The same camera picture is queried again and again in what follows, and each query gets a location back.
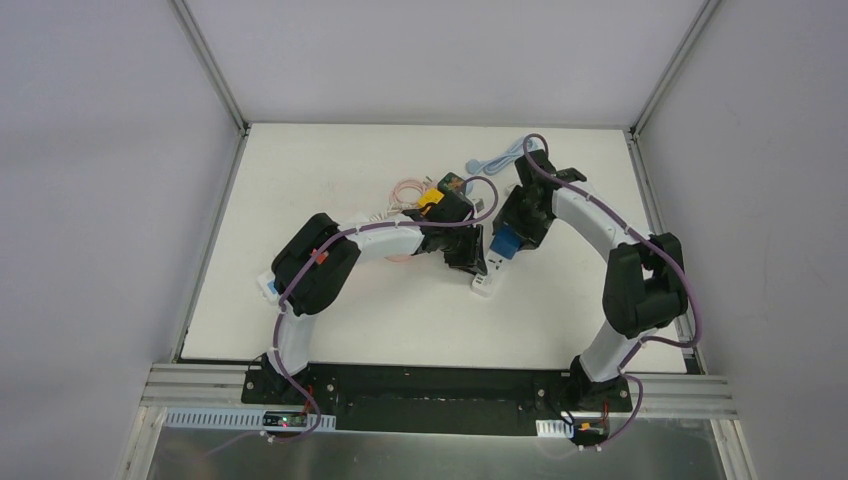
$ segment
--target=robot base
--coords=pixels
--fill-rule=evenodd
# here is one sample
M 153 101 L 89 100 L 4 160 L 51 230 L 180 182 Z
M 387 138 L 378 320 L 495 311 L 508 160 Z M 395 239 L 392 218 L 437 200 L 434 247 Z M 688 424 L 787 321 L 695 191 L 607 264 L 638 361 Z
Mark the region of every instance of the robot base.
M 246 373 L 242 403 L 303 404 L 266 357 L 259 367 Z M 626 381 L 580 397 L 575 373 L 311 363 L 295 380 L 312 390 L 322 413 L 335 415 L 338 430 L 536 436 L 537 420 L 562 420 L 563 410 L 578 423 L 597 419 L 605 401 L 609 412 L 632 410 Z M 605 438 L 578 431 L 571 440 Z

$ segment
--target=gray wall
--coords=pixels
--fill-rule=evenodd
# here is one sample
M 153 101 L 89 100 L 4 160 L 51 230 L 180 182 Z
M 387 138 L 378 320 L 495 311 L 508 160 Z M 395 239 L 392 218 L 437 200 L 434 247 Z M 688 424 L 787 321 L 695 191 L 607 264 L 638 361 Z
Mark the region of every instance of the gray wall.
M 0 477 L 117 469 L 236 133 L 165 1 L 0 2 Z
M 643 136 L 761 478 L 844 478 L 848 2 L 728 0 Z
M 702 0 L 191 0 L 250 121 L 629 126 Z

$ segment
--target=white tabletop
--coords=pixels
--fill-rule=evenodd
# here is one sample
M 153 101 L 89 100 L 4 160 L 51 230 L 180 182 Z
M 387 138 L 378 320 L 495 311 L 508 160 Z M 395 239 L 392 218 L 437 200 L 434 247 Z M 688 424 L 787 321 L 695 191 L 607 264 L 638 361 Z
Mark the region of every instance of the white tabletop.
M 465 175 L 465 162 L 499 155 L 526 128 L 256 124 L 198 298 L 182 357 L 250 360 L 271 343 L 276 307 L 257 277 L 315 213 L 343 222 L 388 206 L 406 177 Z M 633 224 L 645 213 L 622 132 L 535 129 L 558 169 L 576 167 Z M 517 182 L 513 166 L 495 177 Z M 491 205 L 485 184 L 472 198 Z M 486 223 L 486 248 L 491 224 Z M 567 224 L 543 245 L 519 252 L 491 298 L 470 289 L 471 275 L 450 270 L 441 253 L 406 263 L 377 260 L 354 268 L 336 301 L 318 317 L 315 362 L 567 368 L 604 322 L 606 265 Z M 674 328 L 661 335 L 675 338 Z M 684 372 L 680 352 L 652 343 L 630 370 Z

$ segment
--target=purple cable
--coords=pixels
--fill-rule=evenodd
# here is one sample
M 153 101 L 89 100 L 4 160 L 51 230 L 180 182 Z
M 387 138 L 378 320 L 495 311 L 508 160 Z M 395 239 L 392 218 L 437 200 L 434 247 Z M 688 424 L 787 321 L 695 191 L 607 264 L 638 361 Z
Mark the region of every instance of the purple cable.
M 602 202 L 597 197 L 589 195 L 589 193 L 586 192 L 585 190 L 583 190 L 582 188 L 580 188 L 576 185 L 573 185 L 571 183 L 568 183 L 564 180 L 560 180 L 559 178 L 556 178 L 555 176 L 551 175 L 550 173 L 542 170 L 542 167 L 540 167 L 533 160 L 533 157 L 530 156 L 530 151 L 527 148 L 527 144 L 533 138 L 538 138 L 539 140 L 542 141 L 542 145 L 545 146 L 545 154 L 546 155 L 548 154 L 548 141 L 545 140 L 545 137 L 539 135 L 538 133 L 531 133 L 530 135 L 527 135 L 526 137 L 524 137 L 524 141 L 522 142 L 522 147 L 524 149 L 524 158 L 527 159 L 527 163 L 530 164 L 530 167 L 533 168 L 533 170 L 536 170 L 536 172 L 538 172 L 540 175 L 547 178 L 548 180 L 556 183 L 557 185 L 560 185 L 561 187 L 564 187 L 568 190 L 571 190 L 572 192 L 574 192 L 574 193 L 580 195 L 581 197 L 585 198 L 586 201 L 592 202 L 595 206 L 597 206 L 604 213 L 606 213 L 615 223 L 617 223 L 621 228 L 623 228 L 626 233 L 628 233 L 631 237 L 635 238 L 642 245 L 645 245 L 646 247 L 648 247 L 648 249 L 652 253 L 654 253 L 655 255 L 662 258 L 663 261 L 665 261 L 665 263 L 668 264 L 668 266 L 671 267 L 672 270 L 674 270 L 674 273 L 678 276 L 678 278 L 680 278 L 680 282 L 683 283 L 683 289 L 686 290 L 686 296 L 689 297 L 689 304 L 692 307 L 692 317 L 693 317 L 694 323 L 695 323 L 695 332 L 692 335 L 692 339 L 689 340 L 688 342 L 676 342 L 674 340 L 669 340 L 667 338 L 657 337 L 657 336 L 654 336 L 654 335 L 641 338 L 639 340 L 639 342 L 637 342 L 636 345 L 634 345 L 633 348 L 627 353 L 627 355 L 624 357 L 624 360 L 622 360 L 621 364 L 619 364 L 619 366 L 618 366 L 619 371 L 621 369 L 623 369 L 630 362 L 630 360 L 633 359 L 634 356 L 636 356 L 636 353 L 639 352 L 639 349 L 642 347 L 642 344 L 644 342 L 660 342 L 660 343 L 664 343 L 666 345 L 671 345 L 673 347 L 678 347 L 678 348 L 692 348 L 695 345 L 697 345 L 698 342 L 701 340 L 701 309 L 700 309 L 700 306 L 698 304 L 697 299 L 695 298 L 694 294 L 692 293 L 694 291 L 694 289 L 692 288 L 692 284 L 689 282 L 689 278 L 686 277 L 686 274 L 683 272 L 683 268 L 681 268 L 680 265 L 676 261 L 674 261 L 673 258 L 671 258 L 664 251 L 662 251 L 659 247 L 657 247 L 656 245 L 651 243 L 647 238 L 643 237 L 642 235 L 640 235 L 635 230 L 632 230 L 630 228 L 630 226 L 627 224 L 627 222 L 624 221 L 624 219 L 621 218 L 621 216 L 619 216 L 615 212 L 615 210 L 610 208 L 609 205 Z M 633 408 L 633 413 L 630 415 L 630 417 L 627 419 L 627 421 L 624 422 L 624 425 L 622 425 L 621 428 L 619 428 L 613 435 L 611 435 L 609 438 L 607 438 L 600 445 L 606 445 L 612 439 L 618 437 L 622 432 L 624 432 L 624 430 L 628 426 L 630 426 L 630 423 L 633 421 L 633 419 L 636 418 L 636 415 L 639 413 L 639 409 L 642 407 L 642 395 L 643 395 L 643 390 L 644 390 L 644 387 L 642 385 L 642 381 L 639 380 L 638 378 L 636 378 L 632 375 L 628 375 L 626 373 L 622 373 L 621 376 L 623 376 L 624 378 L 626 378 L 626 379 L 628 379 L 632 382 L 635 382 L 637 385 L 639 385 L 639 398 L 636 400 L 636 406 Z
M 297 286 L 298 282 L 300 282 L 300 280 L 303 278 L 303 276 L 306 275 L 306 272 L 309 271 L 309 268 L 312 267 L 312 265 L 315 263 L 315 260 L 322 253 L 324 253 L 330 247 L 330 245 L 332 245 L 336 240 L 338 240 L 342 237 L 346 237 L 348 235 L 351 235 L 351 234 L 354 234 L 354 233 L 357 233 L 357 232 L 366 232 L 368 230 L 376 230 L 376 229 L 379 229 L 379 228 L 396 228 L 396 227 L 457 228 L 457 227 L 465 227 L 465 226 L 468 226 L 468 225 L 474 225 L 474 224 L 482 222 L 483 220 L 486 220 L 487 218 L 489 218 L 495 212 L 495 210 L 498 207 L 498 188 L 495 186 L 494 183 L 492 183 L 491 180 L 489 180 L 486 177 L 481 177 L 481 176 L 473 176 L 473 177 L 467 178 L 465 180 L 465 182 L 463 182 L 462 186 L 464 186 L 466 183 L 474 181 L 474 180 L 481 180 L 481 181 L 485 182 L 486 184 L 488 184 L 489 187 L 491 187 L 491 189 L 492 189 L 492 193 L 495 195 L 495 199 L 492 202 L 492 206 L 486 211 L 485 214 L 481 215 L 480 217 L 470 218 L 470 219 L 467 219 L 467 220 L 463 220 L 461 222 L 415 222 L 415 221 L 397 222 L 397 223 L 395 223 L 395 222 L 379 222 L 379 223 L 371 223 L 371 224 L 367 224 L 367 225 L 362 225 L 361 227 L 357 227 L 357 228 L 349 228 L 347 230 L 342 230 L 339 233 L 328 238 L 327 241 L 324 242 L 320 247 L 318 247 L 317 250 L 312 252 L 312 255 L 309 257 L 309 260 L 307 260 L 307 262 L 305 264 L 303 264 L 303 267 L 300 268 L 300 271 L 297 272 L 297 275 L 295 275 L 294 278 L 292 279 L 292 281 L 288 284 L 288 286 L 286 286 L 286 289 L 280 295 L 280 301 L 279 301 L 280 314 L 277 316 L 277 322 L 274 324 L 274 339 L 273 339 L 273 343 L 272 343 L 272 349 L 274 351 L 274 359 L 277 361 L 277 365 L 280 367 L 280 373 L 283 374 L 283 377 L 286 379 L 286 381 L 288 381 L 298 392 L 300 392 L 300 394 L 303 395 L 304 398 L 306 398 L 306 401 L 309 402 L 309 404 L 312 405 L 312 408 L 315 410 L 315 415 L 317 416 L 317 418 L 315 419 L 314 425 L 312 425 L 308 429 L 302 431 L 300 434 L 295 435 L 293 437 L 274 438 L 275 442 L 277 442 L 277 443 L 287 443 L 287 442 L 292 442 L 292 441 L 295 441 L 295 440 L 302 440 L 302 439 L 312 435 L 315 432 L 315 430 L 317 430 L 318 427 L 321 425 L 321 409 L 318 408 L 318 403 L 315 401 L 315 399 L 312 397 L 312 395 L 310 395 L 309 392 L 306 391 L 306 389 L 301 387 L 294 380 L 294 378 L 292 378 L 291 374 L 289 374 L 288 370 L 286 370 L 285 365 L 283 365 L 283 359 L 280 356 L 280 345 L 279 345 L 278 342 L 279 342 L 279 337 L 280 337 L 279 336 L 280 330 L 282 329 L 283 322 L 285 321 L 285 318 L 286 318 L 286 299 L 289 298 L 292 291 L 294 290 L 294 287 Z
M 671 258 L 667 253 L 660 250 L 659 247 L 657 247 L 656 245 L 651 243 L 647 238 L 640 235 L 639 232 L 632 230 L 630 228 L 630 226 L 627 224 L 627 222 L 624 221 L 624 219 L 621 218 L 615 212 L 615 210 L 610 208 L 609 205 L 602 202 L 597 197 L 589 195 L 589 193 L 586 192 L 585 190 L 583 190 L 582 188 L 575 186 L 571 183 L 568 183 L 564 180 L 560 180 L 559 178 L 556 178 L 555 176 L 551 175 L 550 173 L 542 170 L 542 167 L 540 167 L 539 165 L 536 164 L 535 161 L 533 161 L 533 158 L 530 156 L 530 152 L 527 150 L 527 142 L 532 138 L 538 138 L 539 140 L 541 140 L 542 144 L 545 146 L 545 154 L 548 153 L 548 142 L 547 142 L 547 140 L 545 140 L 545 137 L 539 135 L 538 133 L 531 133 L 530 135 L 527 135 L 526 137 L 524 137 L 524 143 L 523 143 L 523 145 L 524 145 L 524 158 L 527 159 L 527 162 L 530 164 L 530 167 L 532 167 L 539 174 L 541 174 L 542 176 L 551 180 L 552 182 L 554 182 L 554 183 L 556 183 L 556 184 L 558 184 L 558 185 L 560 185 L 560 186 L 562 186 L 562 187 L 564 187 L 568 190 L 571 190 L 574 193 L 577 193 L 578 195 L 585 198 L 587 201 L 592 202 L 593 204 L 595 204 L 595 206 L 597 206 L 598 208 L 603 210 L 603 212 L 606 213 L 621 228 L 623 228 L 626 233 L 628 233 L 631 237 L 635 238 L 642 245 L 645 245 L 646 247 L 648 247 L 648 249 L 652 253 L 654 253 L 655 255 L 662 258 L 663 261 L 665 261 L 666 264 L 668 264 L 668 266 L 671 267 L 672 270 L 674 270 L 674 273 L 678 276 L 678 278 L 680 278 L 681 283 L 683 283 L 683 289 L 686 291 L 686 296 L 689 297 L 689 304 L 692 306 L 692 317 L 694 318 L 694 322 L 695 322 L 695 332 L 692 335 L 692 339 L 689 340 L 688 342 L 676 342 L 674 340 L 669 340 L 667 338 L 656 337 L 656 336 L 652 335 L 652 336 L 649 336 L 649 337 L 642 338 L 640 340 L 640 342 L 660 342 L 660 343 L 664 343 L 666 345 L 671 345 L 673 347 L 678 347 L 678 348 L 692 348 L 695 345 L 697 345 L 698 342 L 701 340 L 701 308 L 700 308 L 700 305 L 698 304 L 698 300 L 695 298 L 695 296 L 692 293 L 693 290 L 694 290 L 692 288 L 692 284 L 689 282 L 689 278 L 683 272 L 683 269 L 680 267 L 680 265 L 678 265 L 678 263 L 675 262 L 674 259 Z M 639 344 L 636 345 L 636 348 L 635 348 L 636 351 L 638 351 L 639 346 L 640 346 Z M 623 368 L 624 365 L 626 365 L 627 362 L 629 362 L 631 358 L 633 358 L 633 356 L 628 354 L 628 356 L 625 357 L 625 361 L 622 362 L 621 367 Z
M 612 435 L 610 435 L 606 440 L 601 442 L 599 445 L 604 446 L 609 444 L 609 442 L 613 441 L 616 437 L 624 433 L 627 430 L 627 427 L 636 419 L 636 414 L 639 412 L 639 409 L 642 408 L 642 396 L 645 394 L 645 386 L 642 384 L 642 380 L 639 380 L 637 377 L 633 375 L 628 375 L 626 373 L 621 374 L 622 377 L 630 380 L 631 382 L 639 385 L 639 396 L 636 397 L 636 405 L 633 407 L 633 413 L 627 417 L 627 420 L 624 422 L 624 425 L 621 426 L 618 430 L 615 431 Z

